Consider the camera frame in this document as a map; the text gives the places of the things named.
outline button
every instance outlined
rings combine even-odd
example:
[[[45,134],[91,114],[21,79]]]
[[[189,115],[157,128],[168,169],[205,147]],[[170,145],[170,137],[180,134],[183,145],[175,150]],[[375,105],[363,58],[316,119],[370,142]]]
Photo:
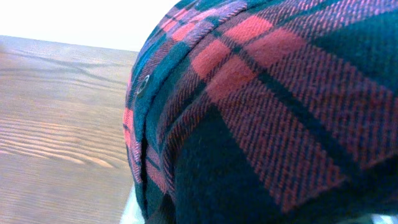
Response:
[[[142,81],[142,83],[139,85],[138,91],[137,91],[137,96],[138,97],[142,97],[144,95],[144,90],[147,88],[148,83],[149,83],[149,78],[150,75],[147,75],[144,80]]]

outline white wall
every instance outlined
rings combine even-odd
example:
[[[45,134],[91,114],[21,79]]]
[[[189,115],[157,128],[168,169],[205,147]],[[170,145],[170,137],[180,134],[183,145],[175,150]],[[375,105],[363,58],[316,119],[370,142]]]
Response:
[[[139,51],[178,0],[3,0],[0,35]]]

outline flannel shirt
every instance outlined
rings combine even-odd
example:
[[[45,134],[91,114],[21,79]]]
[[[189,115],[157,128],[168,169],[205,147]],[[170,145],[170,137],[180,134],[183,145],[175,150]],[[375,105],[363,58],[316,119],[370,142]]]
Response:
[[[183,0],[127,84],[148,219],[336,223],[398,210],[398,1]]]

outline clothing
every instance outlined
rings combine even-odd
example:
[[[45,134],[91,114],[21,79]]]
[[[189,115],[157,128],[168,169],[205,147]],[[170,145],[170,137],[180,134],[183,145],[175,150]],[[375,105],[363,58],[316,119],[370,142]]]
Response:
[[[398,1],[179,2],[127,85],[143,216],[165,197],[177,223],[397,213],[396,52]]]

